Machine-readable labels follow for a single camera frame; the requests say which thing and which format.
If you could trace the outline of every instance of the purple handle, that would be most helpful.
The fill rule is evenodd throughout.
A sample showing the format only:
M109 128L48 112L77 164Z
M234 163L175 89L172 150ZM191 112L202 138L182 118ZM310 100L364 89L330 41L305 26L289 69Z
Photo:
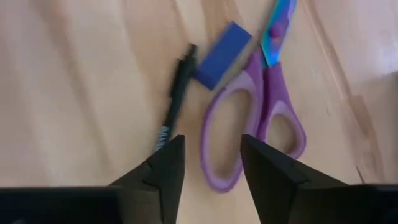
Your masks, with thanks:
M259 126L258 139L265 142L267 139L267 132L272 119L276 115L286 117L294 129L296 142L289 156L297 159L299 158L305 149L307 144L307 137L303 126L301 125L297 115L294 113L292 103L290 102L289 93L285 84L285 80L282 73L282 67L280 62L276 63L271 68L264 71L264 78L268 88L264 91L265 99L267 100L264 105L263 113L266 116L262 118Z
M227 179L219 178L211 167L208 158L208 129L211 123L211 117L215 111L217 104L237 90L246 90L249 92L252 103L249 111L248 120L244 128L244 134L255 136L258 132L259 120L262 111L263 102L263 79L261 70L261 53L254 52L249 59L246 69L236 77L227 87L221 89L214 97L205 113L205 122L201 132L201 168L205 173L206 180L210 186L220 193L229 192L239 180L243 166L240 157L236 159L233 171Z

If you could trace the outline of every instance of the purple scissors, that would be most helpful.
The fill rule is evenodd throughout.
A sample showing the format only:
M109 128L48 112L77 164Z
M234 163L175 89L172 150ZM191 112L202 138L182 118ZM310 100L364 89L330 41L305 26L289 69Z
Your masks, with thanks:
M296 137L295 146L289 156L297 159L305 149L306 135L294 113L279 62L280 49L295 5L296 0L278 0L261 41L262 52L257 50L252 53L246 68L216 94L207 108L201 132L201 167L210 186L218 192L229 192L243 170L241 158L238 158L234 162L231 176L222 179L213 172L208 158L211 117L217 104L234 91L246 90L252 99L244 134L266 142L270 122L276 115L281 115L290 121Z

